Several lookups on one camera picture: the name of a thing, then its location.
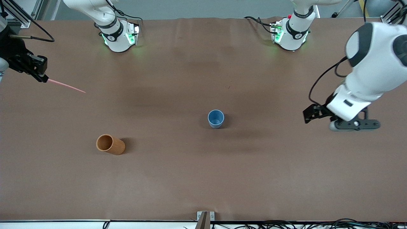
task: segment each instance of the cork cup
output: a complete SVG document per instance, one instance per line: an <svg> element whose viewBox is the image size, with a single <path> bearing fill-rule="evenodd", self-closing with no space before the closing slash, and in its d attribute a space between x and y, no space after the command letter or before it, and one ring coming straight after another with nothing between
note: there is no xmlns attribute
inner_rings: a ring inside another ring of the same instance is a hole
<svg viewBox="0 0 407 229"><path fill-rule="evenodd" d="M96 140L96 148L102 152L108 152L114 155L120 155L124 152L125 143L109 134L103 134Z"/></svg>

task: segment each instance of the pink straw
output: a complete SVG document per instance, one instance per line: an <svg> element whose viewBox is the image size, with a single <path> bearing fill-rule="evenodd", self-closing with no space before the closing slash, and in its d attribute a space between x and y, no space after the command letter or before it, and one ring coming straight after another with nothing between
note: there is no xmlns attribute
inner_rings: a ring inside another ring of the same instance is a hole
<svg viewBox="0 0 407 229"><path fill-rule="evenodd" d="M48 79L48 81L47 81L47 82L51 82L51 83L55 83L55 84L59 84L59 85L62 85L62 86L65 86L65 87L69 87L69 88L72 88L72 89L78 90L78 91L80 91L80 92L86 93L86 92L84 92L84 91L82 91L82 90L79 90L79 89L77 89L77 88L74 88L74 87L72 87L72 86L69 86L69 85L67 85L67 84L63 84L63 83L61 83L61 82L58 82L58 81L55 81L55 80L52 80L52 79Z"/></svg>

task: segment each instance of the table surface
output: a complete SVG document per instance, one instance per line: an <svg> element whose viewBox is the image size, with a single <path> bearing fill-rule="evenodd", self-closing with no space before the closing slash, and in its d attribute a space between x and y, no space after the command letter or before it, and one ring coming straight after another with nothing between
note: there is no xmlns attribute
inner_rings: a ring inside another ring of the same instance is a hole
<svg viewBox="0 0 407 229"><path fill-rule="evenodd" d="M7 71L0 218L186 220L211 210L218 220L407 221L406 84L370 106L382 124L373 132L302 117L311 85L362 24L316 19L291 52L244 19L144 21L139 46L113 53L91 21L41 21L56 42L27 47L48 57L51 79L87 93ZM313 97L323 102L340 81L327 74ZM225 113L218 130L213 109ZM101 134L123 139L125 153L98 151Z"/></svg>

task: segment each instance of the cup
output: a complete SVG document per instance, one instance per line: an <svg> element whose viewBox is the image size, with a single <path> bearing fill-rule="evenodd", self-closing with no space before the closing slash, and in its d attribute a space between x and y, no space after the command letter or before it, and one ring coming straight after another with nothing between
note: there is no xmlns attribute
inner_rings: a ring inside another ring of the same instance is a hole
<svg viewBox="0 0 407 229"><path fill-rule="evenodd" d="M114 155L120 155L124 152L125 143L109 134L103 134L96 140L96 148L102 152L108 152Z"/></svg>
<svg viewBox="0 0 407 229"><path fill-rule="evenodd" d="M225 115L220 110L212 110L208 114L209 125L214 129L219 128L224 120Z"/></svg>

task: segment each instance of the gray floor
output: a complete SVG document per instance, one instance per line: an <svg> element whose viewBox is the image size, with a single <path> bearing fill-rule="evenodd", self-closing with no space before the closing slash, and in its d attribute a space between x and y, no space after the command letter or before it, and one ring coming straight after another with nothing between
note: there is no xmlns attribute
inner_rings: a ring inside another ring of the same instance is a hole
<svg viewBox="0 0 407 229"><path fill-rule="evenodd" d="M331 17L332 13L339 11L345 4L346 0L342 0L336 5L319 6L321 17ZM391 0L369 0L366 6L370 16L378 17L389 10L392 4ZM293 12L293 4L289 0L121 0L114 5L129 15L146 20L245 16L270 18L287 16ZM362 16L359 2L349 4L339 15L340 18ZM71 10L61 1L55 20L89 20L89 18Z"/></svg>

